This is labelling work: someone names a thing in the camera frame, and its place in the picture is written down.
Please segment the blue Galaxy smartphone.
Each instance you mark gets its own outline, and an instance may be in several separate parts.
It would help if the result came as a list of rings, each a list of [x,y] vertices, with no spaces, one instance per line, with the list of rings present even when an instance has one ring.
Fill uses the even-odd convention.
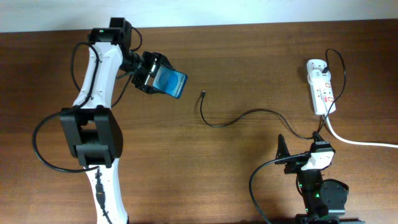
[[[176,99],[180,98],[188,76],[182,72],[160,66],[152,86]]]

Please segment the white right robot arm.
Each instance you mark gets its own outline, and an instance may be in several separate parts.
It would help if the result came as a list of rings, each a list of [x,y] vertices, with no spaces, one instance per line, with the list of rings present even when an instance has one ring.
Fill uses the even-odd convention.
[[[283,135],[278,136],[276,164],[285,165],[285,174],[296,175],[296,187],[303,198],[305,214],[295,216],[296,223],[363,223],[357,218],[342,219],[349,187],[336,179],[324,179],[322,171],[330,167],[335,150],[319,134],[302,154],[290,155]]]

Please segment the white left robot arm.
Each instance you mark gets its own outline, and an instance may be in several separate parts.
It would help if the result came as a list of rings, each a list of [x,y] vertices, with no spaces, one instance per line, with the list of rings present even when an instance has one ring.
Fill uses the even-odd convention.
[[[172,68],[158,52],[138,55],[131,49],[133,26],[123,17],[113,17],[108,28],[94,28],[88,36],[90,59],[85,79],[73,103],[60,121],[71,155],[78,159],[91,184],[97,223],[129,223],[121,196],[118,166],[123,134],[111,109],[119,70],[141,91],[161,93],[148,85],[161,66]]]

